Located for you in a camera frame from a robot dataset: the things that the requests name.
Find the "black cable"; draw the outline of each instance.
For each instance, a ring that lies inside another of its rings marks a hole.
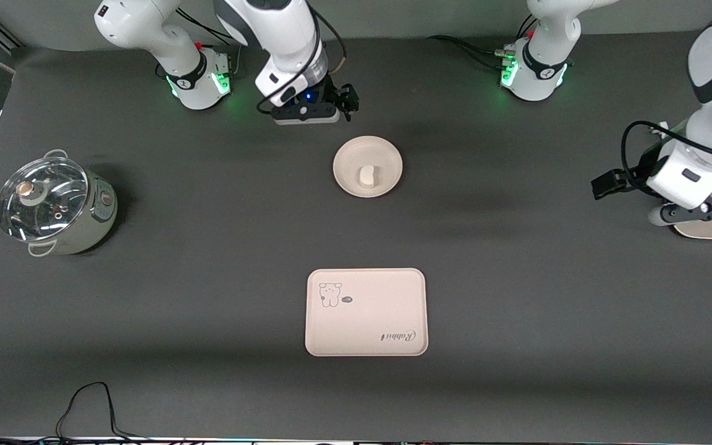
[[[494,65],[491,63],[488,63],[480,58],[477,57],[476,54],[472,53],[472,51],[475,51],[476,53],[480,54],[493,54],[492,51],[486,51],[481,48],[477,48],[474,45],[472,45],[469,42],[463,41],[461,39],[456,39],[455,37],[451,36],[430,36],[428,39],[431,40],[444,40],[450,43],[455,43],[455,46],[460,48],[464,53],[466,53],[467,56],[471,57],[475,62],[480,63],[483,67],[491,68],[491,70],[503,70],[504,67],[501,67],[500,65]]]
[[[260,112],[260,114],[271,114],[270,111],[266,111],[261,108],[262,104],[265,104],[268,102],[273,96],[276,96],[280,91],[285,90],[285,88],[289,87],[297,78],[299,78],[302,74],[304,74],[304,71],[309,68],[309,65],[312,64],[313,60],[315,59],[315,54],[317,54],[317,49],[320,47],[320,24],[317,22],[317,11],[314,10],[311,6],[309,6],[309,9],[313,11],[313,22],[315,23],[315,34],[314,34],[314,39],[315,39],[315,47],[311,51],[311,54],[309,54],[309,59],[306,61],[304,64],[304,67],[302,67],[299,72],[297,72],[292,78],[290,78],[289,81],[285,82],[284,85],[281,87],[277,88],[274,90],[273,93],[268,94],[268,96],[265,96],[265,98],[261,99],[259,102],[257,102],[257,111]]]
[[[111,429],[111,433],[114,434],[115,436],[121,437],[124,440],[127,440],[128,442],[138,443],[138,442],[133,441],[133,439],[131,439],[130,437],[143,437],[143,436],[139,436],[138,434],[128,433],[127,431],[122,431],[117,426],[117,419],[114,414],[114,403],[111,402],[111,392],[109,392],[108,385],[105,382],[87,383],[87,385],[84,385],[81,388],[76,389],[76,392],[74,392],[73,397],[70,398],[70,402],[68,402],[68,404],[67,404],[67,409],[65,410],[64,414],[62,414],[62,416],[59,417],[59,420],[57,420],[57,423],[54,426],[54,434],[56,434],[57,437],[64,438],[64,436],[62,435],[62,424],[65,422],[65,419],[67,418],[68,414],[70,414],[70,411],[73,409],[73,403],[76,402],[76,396],[79,395],[80,392],[84,391],[84,389],[87,389],[88,387],[95,386],[95,385],[101,385],[102,387],[104,387],[104,389],[106,391],[106,400],[108,402],[108,409],[109,409],[109,428]]]
[[[515,33],[515,38],[516,38],[516,39],[520,39],[520,36],[522,36],[522,34],[523,34],[523,31],[522,31],[523,26],[526,25],[526,22],[528,22],[530,18],[532,18],[532,15],[531,15],[531,14],[529,14],[529,15],[523,20],[523,23],[520,24],[520,26],[518,27],[518,32]]]
[[[232,70],[232,75],[234,76],[235,74],[238,74],[238,70],[240,70],[240,50],[244,48],[243,45],[238,46],[238,53],[235,54],[235,69]]]
[[[328,20],[326,20],[325,17],[320,15],[320,12],[317,12],[315,8],[312,8],[309,6],[309,10],[311,11],[312,14],[314,14],[317,18],[320,19],[320,22],[322,22],[324,25],[326,25],[326,28],[331,31],[332,34],[334,34],[334,37],[336,37],[337,41],[339,42],[339,47],[342,48],[342,58],[340,58],[339,63],[337,66],[328,72],[328,74],[336,74],[337,71],[339,71],[340,68],[342,68],[342,65],[345,64],[345,59],[348,57],[348,50],[345,48],[345,42],[342,41],[342,37],[339,36],[339,33],[337,33],[337,30],[334,29],[333,26],[331,26],[331,23],[328,23]]]
[[[231,36],[228,36],[228,35],[225,34],[225,33],[221,33],[220,31],[217,31],[217,30],[215,30],[215,29],[213,29],[213,28],[210,28],[210,27],[208,27],[208,26],[206,26],[206,25],[203,25],[202,23],[200,23],[199,20],[197,20],[197,19],[195,19],[194,17],[190,16],[190,14],[189,14],[188,12],[183,11],[183,8],[178,8],[178,9],[177,9],[177,14],[180,15],[181,17],[183,17],[183,18],[184,18],[185,20],[187,20],[188,22],[192,22],[192,23],[194,23],[194,25],[197,25],[198,27],[200,27],[200,28],[202,28],[202,29],[208,31],[208,33],[209,33],[211,36],[213,36],[213,37],[219,39],[220,42],[224,43],[224,45],[228,45],[228,46],[230,45],[230,43],[229,43],[228,41],[224,40],[222,37],[227,37],[227,38],[229,38],[229,39],[232,39]]]
[[[532,21],[529,23],[529,25],[527,25],[526,28],[524,28],[523,31],[520,32],[520,34],[518,35],[518,38],[520,39],[521,37],[523,37],[523,34],[528,33],[529,28],[532,28],[532,26],[534,26],[535,23],[537,23],[537,19],[532,20]]]
[[[628,159],[627,159],[627,142],[628,142],[628,135],[630,134],[630,131],[633,130],[635,127],[639,126],[645,126],[645,127],[650,127],[653,130],[658,130],[659,132],[669,136],[670,138],[676,139],[678,141],[681,141],[681,143],[688,144],[698,150],[703,150],[705,153],[712,155],[712,148],[708,146],[704,146],[701,143],[696,143],[695,141],[690,140],[689,138],[683,136],[683,135],[678,135],[677,133],[673,132],[672,130],[669,129],[664,129],[664,127],[661,127],[661,125],[654,124],[650,121],[636,121],[628,127],[625,128],[625,132],[622,133],[622,141],[621,144],[619,145],[619,157],[621,157],[622,161],[622,170],[625,172],[625,176],[627,177],[628,182],[635,187],[635,189],[639,189],[642,192],[651,195],[651,197],[660,197],[660,195],[655,194],[653,192],[649,192],[646,189],[646,186],[643,186],[641,183],[639,183],[638,179],[631,174],[630,168],[628,167]]]
[[[450,42],[450,43],[455,43],[455,45],[457,45],[457,46],[459,46],[459,47],[466,47],[466,48],[468,48],[468,49],[474,51],[474,53],[490,54],[491,56],[494,54],[494,51],[488,51],[488,50],[485,50],[485,49],[483,49],[483,48],[474,46],[474,45],[472,45],[471,43],[466,42],[466,40],[461,40],[461,39],[458,39],[457,37],[444,36],[443,34],[437,34],[437,35],[435,35],[435,36],[430,36],[430,37],[428,37],[428,39],[432,39],[432,40],[444,40],[444,41],[447,41],[447,42]]]

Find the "gray table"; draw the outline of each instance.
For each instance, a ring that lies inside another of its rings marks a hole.
[[[62,148],[122,208],[79,256],[34,259],[0,231],[0,434],[49,433],[100,379],[121,427],[150,436],[712,443],[712,242],[651,226],[644,195],[590,192],[630,121],[696,109],[694,36],[586,37],[542,104],[447,43],[357,40],[337,79],[362,110],[304,127],[254,111],[259,51],[205,112],[147,53],[22,54],[0,186]],[[334,183],[358,135],[404,156],[386,197]],[[424,271],[427,353],[305,351],[308,274],[365,267]],[[67,433],[106,419],[90,392]]]

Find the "green led light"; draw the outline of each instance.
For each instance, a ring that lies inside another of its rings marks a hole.
[[[213,82],[221,95],[224,96],[226,93],[229,93],[229,77],[225,74],[210,73],[210,78],[213,79]]]
[[[505,85],[505,87],[510,87],[512,85],[512,81],[515,80],[515,74],[518,73],[518,62],[516,60],[512,61],[512,65],[505,68],[505,70],[508,71],[509,74],[504,74],[502,76],[502,84]]]
[[[172,96],[175,96],[177,98],[177,91],[175,91],[175,85],[172,84],[172,81],[169,79],[169,76],[166,76],[166,81],[169,84],[169,87],[172,88]]]
[[[559,74],[559,80],[556,81],[557,87],[562,85],[562,82],[565,80],[565,71],[567,71],[567,63],[565,63],[565,68],[562,68],[562,74]]]

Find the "white wall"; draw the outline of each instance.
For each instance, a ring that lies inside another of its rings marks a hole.
[[[93,12],[100,0],[0,0],[0,22],[30,46],[85,51],[113,48],[101,37]],[[528,14],[524,0],[310,0],[344,37],[415,38],[509,36]],[[186,0],[183,8],[206,25],[221,29],[210,0]],[[585,33],[686,31],[712,18],[712,0],[622,0],[585,12]],[[203,43],[215,40],[177,15]]]

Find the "pot handle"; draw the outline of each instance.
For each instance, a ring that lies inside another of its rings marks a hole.
[[[59,155],[60,158],[67,158],[67,152],[65,150],[51,150],[47,154],[43,155],[44,158],[50,158],[52,156],[57,156],[55,155],[56,153],[61,153],[62,155]]]
[[[49,242],[30,242],[28,246],[29,255],[36,258],[46,256],[54,251],[57,245],[57,240],[49,240]]]

